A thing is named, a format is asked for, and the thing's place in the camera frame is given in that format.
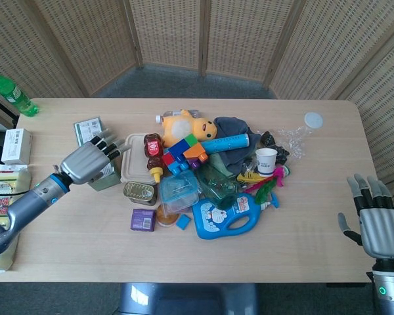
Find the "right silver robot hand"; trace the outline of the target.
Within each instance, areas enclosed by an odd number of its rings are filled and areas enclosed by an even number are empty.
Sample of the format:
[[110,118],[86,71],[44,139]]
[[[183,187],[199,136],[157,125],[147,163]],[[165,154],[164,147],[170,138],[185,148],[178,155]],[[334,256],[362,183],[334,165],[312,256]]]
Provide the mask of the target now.
[[359,219],[360,232],[353,231],[343,213],[338,225],[343,235],[353,240],[375,259],[394,259],[394,204],[391,192],[380,180],[355,174],[347,178]]

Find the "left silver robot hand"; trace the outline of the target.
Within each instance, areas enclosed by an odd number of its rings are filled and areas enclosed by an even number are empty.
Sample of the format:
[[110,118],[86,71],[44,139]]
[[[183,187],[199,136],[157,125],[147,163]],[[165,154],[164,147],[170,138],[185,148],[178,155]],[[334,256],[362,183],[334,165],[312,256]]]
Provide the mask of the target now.
[[85,184],[100,178],[112,160],[130,149],[130,144],[105,129],[68,155],[60,164],[60,172],[73,184]]

